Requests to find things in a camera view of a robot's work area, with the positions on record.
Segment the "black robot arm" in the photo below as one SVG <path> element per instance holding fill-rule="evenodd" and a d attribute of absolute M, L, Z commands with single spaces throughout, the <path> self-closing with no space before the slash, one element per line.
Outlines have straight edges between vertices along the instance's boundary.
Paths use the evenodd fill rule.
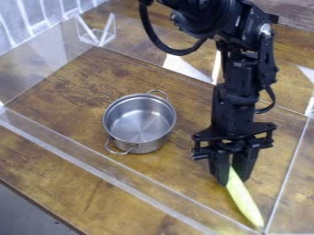
<path fill-rule="evenodd" d="M 248 0 L 157 0 L 173 9 L 175 25 L 198 39 L 213 39 L 221 51 L 225 82 L 214 88 L 211 126 L 193 135 L 193 159 L 206 159 L 211 175 L 229 183 L 230 172 L 250 177 L 260 151 L 273 146 L 277 125 L 254 116 L 261 91 L 277 81 L 274 31 L 277 16 Z"/>

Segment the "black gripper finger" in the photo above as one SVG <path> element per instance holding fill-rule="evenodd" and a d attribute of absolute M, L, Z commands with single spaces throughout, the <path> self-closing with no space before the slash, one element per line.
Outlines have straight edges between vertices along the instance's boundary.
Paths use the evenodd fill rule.
<path fill-rule="evenodd" d="M 258 160 L 258 155 L 260 150 L 250 148 L 237 152 L 233 156 L 232 166 L 244 182 L 252 175 L 256 162 Z"/>
<path fill-rule="evenodd" d="M 226 151 L 214 151 L 209 160 L 210 173 L 223 186 L 229 183 L 230 175 L 230 154 Z"/>

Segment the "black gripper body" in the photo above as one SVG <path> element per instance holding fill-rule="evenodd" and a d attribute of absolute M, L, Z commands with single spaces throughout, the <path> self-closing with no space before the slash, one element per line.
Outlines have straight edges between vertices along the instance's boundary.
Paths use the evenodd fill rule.
<path fill-rule="evenodd" d="M 194 161 L 214 159 L 218 153 L 237 153 L 254 145 L 262 149 L 273 146 L 273 131 L 277 125 L 254 121 L 258 100 L 258 95 L 242 97 L 230 94 L 223 84 L 215 87 L 211 126 L 193 135 Z"/>

